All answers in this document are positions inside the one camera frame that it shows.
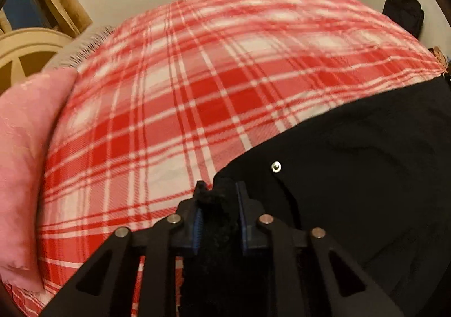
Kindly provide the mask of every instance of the metal snap button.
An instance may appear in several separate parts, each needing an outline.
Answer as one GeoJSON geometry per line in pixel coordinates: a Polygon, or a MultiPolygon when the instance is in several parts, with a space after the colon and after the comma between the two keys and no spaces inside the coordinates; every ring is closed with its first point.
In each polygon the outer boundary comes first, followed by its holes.
{"type": "Polygon", "coordinates": [[[280,164],[280,162],[274,162],[274,163],[271,165],[271,169],[272,169],[272,171],[273,171],[274,173],[279,173],[280,170],[282,169],[282,165],[280,164]]]}
{"type": "Polygon", "coordinates": [[[269,214],[263,214],[263,215],[260,215],[258,220],[260,220],[260,223],[268,225],[274,221],[274,218],[272,216],[270,216],[269,214]]]}
{"type": "Polygon", "coordinates": [[[119,238],[124,238],[129,233],[129,229],[126,227],[119,227],[114,231],[114,235],[119,238]]]}
{"type": "Polygon", "coordinates": [[[178,214],[171,214],[166,219],[167,219],[168,223],[177,224],[178,222],[180,222],[182,220],[182,217],[178,214]]]}
{"type": "Polygon", "coordinates": [[[323,228],[313,228],[312,236],[320,240],[321,238],[324,238],[326,236],[326,231],[323,228]]]}

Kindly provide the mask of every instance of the black fuzzy fabric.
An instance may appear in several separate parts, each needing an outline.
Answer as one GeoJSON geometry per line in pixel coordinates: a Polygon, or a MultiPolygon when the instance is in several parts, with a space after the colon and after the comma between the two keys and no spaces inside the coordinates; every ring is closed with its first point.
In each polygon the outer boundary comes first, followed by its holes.
{"type": "Polygon", "coordinates": [[[265,316],[268,260],[244,258],[234,182],[221,179],[199,199],[198,255],[184,259],[180,317],[265,316]]]}

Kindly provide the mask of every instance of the red plaid blanket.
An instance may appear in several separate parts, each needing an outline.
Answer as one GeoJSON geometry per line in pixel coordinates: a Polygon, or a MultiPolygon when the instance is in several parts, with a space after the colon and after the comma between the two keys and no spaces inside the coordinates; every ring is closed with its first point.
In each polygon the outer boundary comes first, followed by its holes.
{"type": "Polygon", "coordinates": [[[117,227],[151,226],[303,120],[442,68],[356,0],[180,0],[126,21],[79,71],[39,209],[46,291],[12,288],[28,316],[117,227]]]}

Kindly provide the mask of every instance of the wooden furniture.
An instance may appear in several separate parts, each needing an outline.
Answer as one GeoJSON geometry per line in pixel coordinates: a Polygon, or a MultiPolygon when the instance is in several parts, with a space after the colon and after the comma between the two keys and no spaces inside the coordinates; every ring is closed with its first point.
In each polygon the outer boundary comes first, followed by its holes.
{"type": "Polygon", "coordinates": [[[47,28],[23,28],[0,35],[0,94],[39,72],[72,39],[47,28]]]}
{"type": "Polygon", "coordinates": [[[0,9],[0,30],[2,33],[11,32],[13,30],[3,9],[0,9]]]}

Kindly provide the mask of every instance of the blue wall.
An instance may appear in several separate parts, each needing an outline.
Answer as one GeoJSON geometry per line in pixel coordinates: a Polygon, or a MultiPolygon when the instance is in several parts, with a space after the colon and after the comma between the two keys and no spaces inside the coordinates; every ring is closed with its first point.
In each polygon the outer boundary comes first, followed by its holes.
{"type": "Polygon", "coordinates": [[[44,17],[33,0],[6,0],[3,10],[13,30],[46,26],[44,17]]]}

